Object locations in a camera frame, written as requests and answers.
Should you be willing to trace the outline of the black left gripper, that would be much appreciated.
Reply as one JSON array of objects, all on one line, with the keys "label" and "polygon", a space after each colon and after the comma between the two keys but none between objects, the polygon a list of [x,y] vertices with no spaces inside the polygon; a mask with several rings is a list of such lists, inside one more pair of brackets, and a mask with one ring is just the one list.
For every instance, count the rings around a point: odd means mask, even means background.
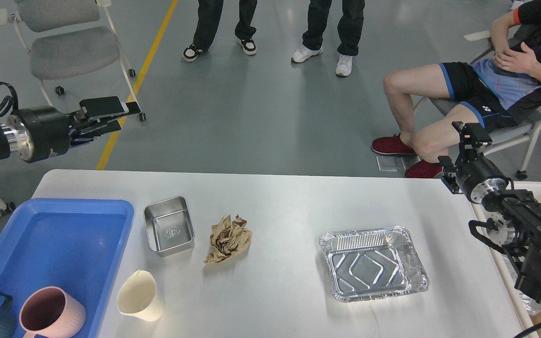
[{"label": "black left gripper", "polygon": [[141,117],[137,102],[122,102],[116,96],[84,99],[79,105],[79,119],[71,119],[69,114],[51,106],[9,113],[2,130],[10,152],[18,153],[27,163],[47,160],[66,154],[71,147],[92,143],[106,133],[122,129],[117,119],[106,118],[131,114]]}]

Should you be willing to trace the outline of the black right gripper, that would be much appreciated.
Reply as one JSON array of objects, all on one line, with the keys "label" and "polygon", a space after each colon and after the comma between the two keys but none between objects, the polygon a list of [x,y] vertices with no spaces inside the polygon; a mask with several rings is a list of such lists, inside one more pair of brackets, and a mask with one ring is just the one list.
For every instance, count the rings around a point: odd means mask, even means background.
[{"label": "black right gripper", "polygon": [[451,194],[462,194],[470,203],[485,206],[507,189],[510,178],[483,156],[492,139],[480,123],[455,121],[452,126],[460,136],[459,155],[456,166],[449,156],[438,156],[441,181]]}]

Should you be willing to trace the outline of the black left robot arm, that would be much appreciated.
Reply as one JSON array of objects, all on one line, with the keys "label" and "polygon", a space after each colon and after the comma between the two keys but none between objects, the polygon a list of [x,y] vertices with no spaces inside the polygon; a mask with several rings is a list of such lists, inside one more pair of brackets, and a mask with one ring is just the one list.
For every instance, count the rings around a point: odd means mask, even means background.
[{"label": "black left robot arm", "polygon": [[116,96],[84,99],[71,113],[52,106],[20,109],[15,88],[7,88],[9,95],[0,103],[0,160],[14,152],[27,163],[47,160],[119,131],[122,117],[135,114],[146,120],[136,102],[122,102]]}]

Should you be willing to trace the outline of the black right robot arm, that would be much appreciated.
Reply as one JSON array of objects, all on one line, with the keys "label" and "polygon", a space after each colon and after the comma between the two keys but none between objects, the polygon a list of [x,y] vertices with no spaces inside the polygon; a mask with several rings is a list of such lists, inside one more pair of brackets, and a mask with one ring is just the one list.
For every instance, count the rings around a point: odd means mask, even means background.
[{"label": "black right robot arm", "polygon": [[[494,163],[483,155],[492,143],[479,123],[453,122],[459,133],[459,156],[452,162],[440,156],[442,182],[453,194],[497,214],[486,221],[470,221],[472,235],[503,255],[517,272],[515,288],[541,303],[541,203],[532,191],[517,190]],[[541,329],[541,323],[520,332],[523,338]]]}]

